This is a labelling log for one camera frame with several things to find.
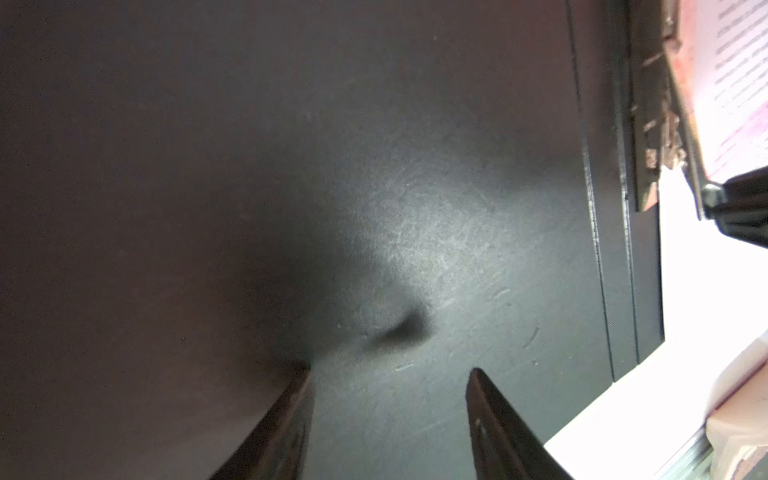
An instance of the dark tabletop surface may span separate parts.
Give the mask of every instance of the dark tabletop surface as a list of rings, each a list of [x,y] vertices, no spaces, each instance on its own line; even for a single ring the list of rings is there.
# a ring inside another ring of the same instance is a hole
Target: dark tabletop surface
[[[610,385],[563,2],[0,15],[0,468],[205,478],[301,360],[306,478],[472,478],[472,367]]]

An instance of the book page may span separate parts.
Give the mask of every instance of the book page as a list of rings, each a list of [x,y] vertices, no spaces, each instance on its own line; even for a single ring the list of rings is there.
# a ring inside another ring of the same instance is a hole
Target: book page
[[[768,0],[694,11],[693,109],[704,169],[724,182],[768,164]]]

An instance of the beige plastic object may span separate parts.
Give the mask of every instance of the beige plastic object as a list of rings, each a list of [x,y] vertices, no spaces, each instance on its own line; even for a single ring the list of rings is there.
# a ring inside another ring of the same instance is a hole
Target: beige plastic object
[[[741,480],[768,450],[768,364],[707,419],[712,480]]]

